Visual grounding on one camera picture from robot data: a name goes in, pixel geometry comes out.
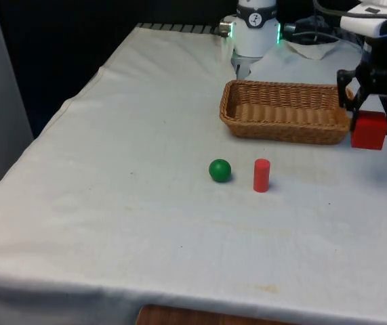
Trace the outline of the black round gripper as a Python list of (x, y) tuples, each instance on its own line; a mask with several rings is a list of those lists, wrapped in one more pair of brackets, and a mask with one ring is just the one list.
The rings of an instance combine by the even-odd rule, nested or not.
[[(350, 99), (346, 95), (347, 86), (353, 79), (360, 81), (377, 78), (387, 78), (387, 36), (380, 38), (365, 37), (361, 61), (357, 68), (355, 70), (341, 69), (337, 71), (339, 105), (351, 113), (350, 132), (355, 130), (359, 110), (368, 98), (369, 93), (363, 85), (360, 85), (356, 95)], [(387, 96), (380, 95), (379, 99), (387, 120)]]

